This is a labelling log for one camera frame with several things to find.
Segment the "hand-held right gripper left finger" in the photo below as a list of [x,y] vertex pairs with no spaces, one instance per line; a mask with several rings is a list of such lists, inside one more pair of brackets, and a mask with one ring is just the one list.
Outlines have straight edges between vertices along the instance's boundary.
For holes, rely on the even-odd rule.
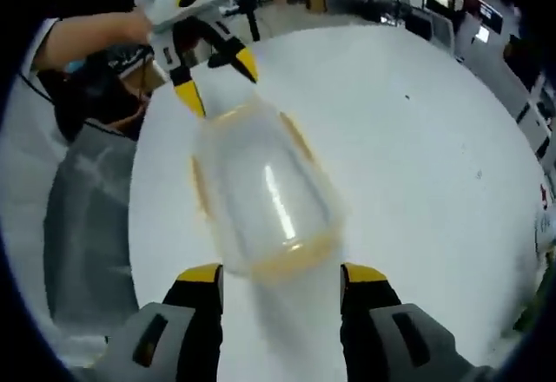
[[105,379],[216,381],[222,314],[222,265],[184,271],[161,303],[148,303],[110,337]]

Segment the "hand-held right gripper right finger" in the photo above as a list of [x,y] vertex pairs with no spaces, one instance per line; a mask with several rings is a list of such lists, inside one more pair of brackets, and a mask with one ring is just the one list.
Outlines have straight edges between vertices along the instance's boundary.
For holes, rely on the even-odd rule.
[[477,368],[454,336],[411,303],[385,274],[341,264],[340,339],[348,381],[467,381]]

